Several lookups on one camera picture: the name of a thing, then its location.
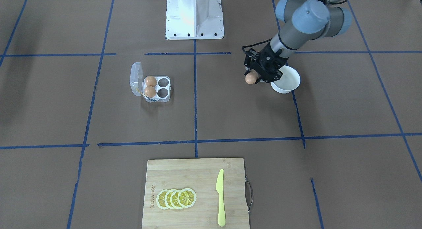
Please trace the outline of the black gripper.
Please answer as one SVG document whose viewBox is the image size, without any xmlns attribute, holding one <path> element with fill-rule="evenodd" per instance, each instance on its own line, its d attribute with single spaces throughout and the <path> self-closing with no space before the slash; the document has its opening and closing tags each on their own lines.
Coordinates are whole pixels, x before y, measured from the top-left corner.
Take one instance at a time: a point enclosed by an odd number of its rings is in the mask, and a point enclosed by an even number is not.
<svg viewBox="0 0 422 229">
<path fill-rule="evenodd" d="M 245 76 L 253 76 L 254 71 L 259 74 L 255 84 L 259 82 L 271 83 L 282 76 L 280 68 L 283 67 L 283 58 L 280 57 L 282 49 L 273 52 L 271 48 L 264 48 L 260 52 L 254 49 L 244 50 Z"/>
</svg>

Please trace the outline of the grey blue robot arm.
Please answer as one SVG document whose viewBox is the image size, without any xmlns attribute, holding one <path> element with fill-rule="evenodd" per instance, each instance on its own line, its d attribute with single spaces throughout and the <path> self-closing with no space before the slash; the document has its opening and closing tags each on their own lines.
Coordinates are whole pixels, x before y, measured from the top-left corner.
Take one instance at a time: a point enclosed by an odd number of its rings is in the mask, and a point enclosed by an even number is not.
<svg viewBox="0 0 422 229">
<path fill-rule="evenodd" d="M 266 41 L 265 47 L 254 50 L 253 45 L 242 47 L 245 54 L 245 81 L 271 83 L 282 77 L 281 68 L 307 41 L 335 37 L 351 26 L 352 15 L 339 7 L 348 0 L 279 0 L 275 15 L 284 25 Z"/>
</svg>

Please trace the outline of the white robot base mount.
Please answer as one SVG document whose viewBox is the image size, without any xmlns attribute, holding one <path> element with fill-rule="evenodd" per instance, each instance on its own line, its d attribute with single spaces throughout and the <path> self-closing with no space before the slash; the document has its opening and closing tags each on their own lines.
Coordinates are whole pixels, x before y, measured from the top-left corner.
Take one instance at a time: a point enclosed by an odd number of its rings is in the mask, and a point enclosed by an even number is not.
<svg viewBox="0 0 422 229">
<path fill-rule="evenodd" d="M 215 40 L 225 35 L 221 0 L 167 0 L 167 40 Z"/>
</svg>

